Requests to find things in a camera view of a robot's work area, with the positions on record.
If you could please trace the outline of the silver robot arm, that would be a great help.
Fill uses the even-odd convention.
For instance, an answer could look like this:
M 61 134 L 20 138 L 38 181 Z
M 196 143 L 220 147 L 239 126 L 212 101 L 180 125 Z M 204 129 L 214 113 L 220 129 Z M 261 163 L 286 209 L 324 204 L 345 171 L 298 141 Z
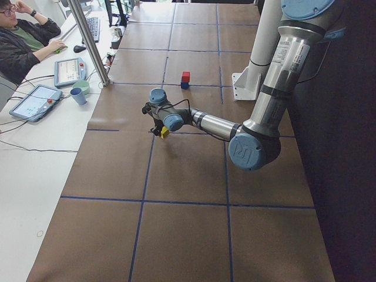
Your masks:
M 150 91 L 142 113 L 152 133 L 165 137 L 190 125 L 226 141 L 234 165 L 258 170 L 278 158 L 279 125 L 312 47 L 344 33 L 345 1 L 264 1 L 249 64 L 232 76 L 233 96 L 251 101 L 250 117 L 235 123 L 197 108 L 171 103 L 161 88 Z

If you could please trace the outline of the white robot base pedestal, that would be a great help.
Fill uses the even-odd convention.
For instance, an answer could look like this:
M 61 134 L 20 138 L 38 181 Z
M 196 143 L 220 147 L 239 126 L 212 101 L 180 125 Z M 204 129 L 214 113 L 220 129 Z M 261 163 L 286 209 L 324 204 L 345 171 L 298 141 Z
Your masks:
M 280 39 L 277 28 L 281 17 L 281 2 L 265 0 L 249 64 L 241 73 L 232 74 L 235 99 L 257 99 Z

